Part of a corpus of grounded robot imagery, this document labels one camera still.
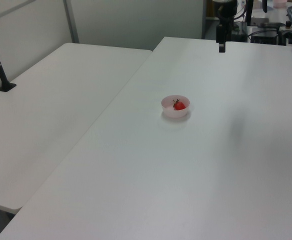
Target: white wall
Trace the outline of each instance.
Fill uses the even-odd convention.
[[[82,44],[154,50],[163,37],[200,39],[203,0],[68,0]]]
[[[0,60],[10,81],[71,42],[62,0],[36,0],[0,17]]]

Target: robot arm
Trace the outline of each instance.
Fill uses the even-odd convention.
[[[214,10],[219,18],[216,28],[216,42],[219,43],[219,52],[226,51],[226,41],[231,40],[231,31],[234,25],[234,16],[237,14],[237,0],[213,0]]]

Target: bowl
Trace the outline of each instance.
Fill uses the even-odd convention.
[[[179,99],[180,102],[185,104],[185,107],[186,107],[185,109],[182,109],[182,110],[174,109],[174,103],[175,103],[174,101],[177,101],[177,99]],[[161,101],[161,106],[162,106],[164,114],[167,117],[173,118],[173,119],[177,119],[177,118],[181,118],[185,116],[188,113],[189,105],[190,105],[189,99],[181,95],[170,95],[170,96],[165,97]]]

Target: cable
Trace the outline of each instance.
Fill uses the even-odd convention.
[[[239,15],[238,17],[235,17],[234,18],[234,20],[237,20],[237,19],[239,19],[239,18],[241,18],[242,16],[244,16],[245,15],[245,13],[246,13],[246,11],[247,11],[247,4],[242,8],[242,9],[244,9],[244,12],[241,14],[241,15]]]
[[[266,33],[266,32],[276,32],[276,30],[261,30],[261,31],[255,31],[249,35],[247,35],[247,37],[255,35],[255,34],[260,34],[260,33]]]
[[[242,7],[242,9],[241,9],[238,13],[240,13],[245,7],[246,7],[246,5],[244,5],[244,6]]]

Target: table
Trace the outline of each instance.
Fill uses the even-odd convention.
[[[67,43],[0,92],[0,209],[17,213],[151,51]]]
[[[162,114],[173,94],[190,99],[184,118]],[[290,49],[164,38],[10,239],[292,239]]]

